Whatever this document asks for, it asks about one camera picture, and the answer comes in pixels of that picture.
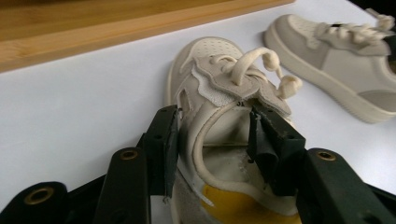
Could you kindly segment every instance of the wooden surface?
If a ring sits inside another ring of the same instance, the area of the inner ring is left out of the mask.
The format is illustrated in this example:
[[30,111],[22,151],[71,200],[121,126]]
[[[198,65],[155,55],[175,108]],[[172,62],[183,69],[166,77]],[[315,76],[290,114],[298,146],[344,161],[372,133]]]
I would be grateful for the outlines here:
[[0,0],[0,72],[294,0]]

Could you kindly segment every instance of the lace loop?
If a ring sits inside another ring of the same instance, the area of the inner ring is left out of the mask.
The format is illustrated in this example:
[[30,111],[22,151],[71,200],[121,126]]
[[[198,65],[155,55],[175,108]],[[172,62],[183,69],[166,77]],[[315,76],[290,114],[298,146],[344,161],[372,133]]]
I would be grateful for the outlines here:
[[283,76],[282,70],[280,69],[279,57],[273,50],[267,48],[258,48],[249,51],[238,60],[227,55],[217,55],[213,56],[210,62],[218,63],[220,60],[228,61],[222,67],[222,72],[231,73],[231,81],[237,86],[241,86],[243,84],[245,76],[258,77],[268,83],[267,77],[252,66],[260,56],[262,56],[265,69],[270,72],[276,72],[276,75],[280,79],[279,87],[276,90],[277,97],[287,99],[302,87],[303,82],[299,78]]
[[389,35],[389,30],[394,26],[393,17],[385,15],[376,15],[376,17],[376,27],[372,27],[370,24],[348,23],[337,27],[332,26],[327,32],[331,35],[337,35],[341,39],[351,38],[355,44],[373,44]]

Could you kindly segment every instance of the brass grommet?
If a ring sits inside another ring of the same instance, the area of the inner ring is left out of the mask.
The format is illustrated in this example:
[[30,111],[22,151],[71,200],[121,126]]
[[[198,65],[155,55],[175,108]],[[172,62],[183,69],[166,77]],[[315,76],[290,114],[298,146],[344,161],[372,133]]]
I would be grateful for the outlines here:
[[53,191],[54,190],[51,187],[43,187],[41,189],[35,189],[25,197],[24,202],[29,205],[43,203],[52,196]]
[[317,156],[324,161],[335,161],[337,159],[332,153],[326,151],[317,152]]
[[137,153],[136,150],[127,150],[127,151],[123,151],[123,152],[120,154],[120,158],[121,158],[123,161],[128,161],[128,160],[133,160],[134,158],[137,157],[137,155],[138,155],[138,153]]

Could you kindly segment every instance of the sneaker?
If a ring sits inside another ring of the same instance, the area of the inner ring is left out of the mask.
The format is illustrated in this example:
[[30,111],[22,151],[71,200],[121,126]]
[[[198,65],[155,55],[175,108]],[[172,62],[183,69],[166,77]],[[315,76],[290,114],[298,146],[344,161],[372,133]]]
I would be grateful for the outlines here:
[[327,92],[357,118],[376,123],[396,116],[396,35],[392,17],[371,27],[276,19],[264,43],[291,72]]
[[[279,76],[278,88],[253,65],[260,56]],[[300,87],[266,48],[244,54],[229,40],[205,37],[177,55],[165,94],[167,105],[180,108],[174,223],[301,223],[295,197],[275,196],[246,153],[251,106],[289,120],[285,99]]]

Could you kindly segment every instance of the white surface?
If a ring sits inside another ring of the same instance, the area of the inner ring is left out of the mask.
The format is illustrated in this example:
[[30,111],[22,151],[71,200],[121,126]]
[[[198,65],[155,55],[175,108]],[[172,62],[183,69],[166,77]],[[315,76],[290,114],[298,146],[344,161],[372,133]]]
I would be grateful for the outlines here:
[[[245,51],[255,49],[262,46],[262,32],[283,14],[375,22],[345,0],[297,0],[0,74],[0,209],[38,182],[60,181],[72,190],[103,175],[111,155],[135,146],[163,106],[170,64],[193,39],[220,36]],[[306,148],[340,153],[365,182],[396,194],[396,119],[363,123],[306,82],[289,103]],[[157,199],[153,223],[171,223],[169,207]]]

